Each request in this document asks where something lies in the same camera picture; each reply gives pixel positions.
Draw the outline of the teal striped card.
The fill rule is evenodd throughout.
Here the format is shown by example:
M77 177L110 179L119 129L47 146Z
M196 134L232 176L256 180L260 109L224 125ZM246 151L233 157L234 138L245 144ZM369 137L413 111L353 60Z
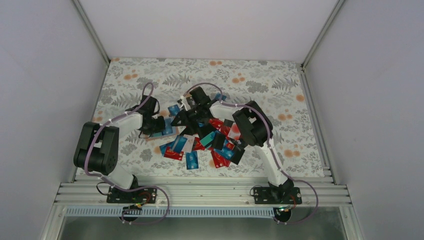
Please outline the teal striped card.
M205 137L203 137L203 138L201 138L201 139L199 140L200 144L201 144L201 145L202 145L205 149L209 148L209 147L212 145L213 141L214 141L215 135L216 135L216 132L215 132L215 131L210 132L210 133L209 133L209 134L207 134Z

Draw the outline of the tan leather card holder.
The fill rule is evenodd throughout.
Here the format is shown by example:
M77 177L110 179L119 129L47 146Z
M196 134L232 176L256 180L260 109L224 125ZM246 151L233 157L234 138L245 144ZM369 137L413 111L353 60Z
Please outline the tan leather card holder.
M172 126L172 121L174 120L174 117L167 117L164 119L165 121L165 128L161 132L156 132L150 135L146 140L156 140L161 139L165 137L172 137L179 134L179 130L176 126Z

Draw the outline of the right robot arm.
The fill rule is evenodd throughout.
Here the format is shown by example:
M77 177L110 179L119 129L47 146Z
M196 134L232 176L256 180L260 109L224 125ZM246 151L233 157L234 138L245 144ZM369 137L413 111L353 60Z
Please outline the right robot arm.
M275 153L273 125L259 105L251 100L248 103L228 103L211 99L200 84L189 89L189 96L181 96L177 101L180 111L171 123L172 126L184 126L184 134L198 135L206 145L215 144L224 147L226 135L213 127L211 120L226 120L235 124L240 132L239 139L233 139L234 145L229 161L238 164L244 155L245 148L252 146L260 156L267 174L268 186L265 193L258 195L265 204L282 204L292 196L294 180L279 165Z

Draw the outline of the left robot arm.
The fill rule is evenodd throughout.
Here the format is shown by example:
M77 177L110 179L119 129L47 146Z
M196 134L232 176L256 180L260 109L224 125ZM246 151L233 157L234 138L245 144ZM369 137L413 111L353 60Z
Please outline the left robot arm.
M81 130L73 156L75 167L87 176L99 177L119 190L119 196L131 203L139 197L137 178L118 164L120 139L133 131L151 137L165 130L156 98L143 95L139 105L125 110L104 124L88 121Z

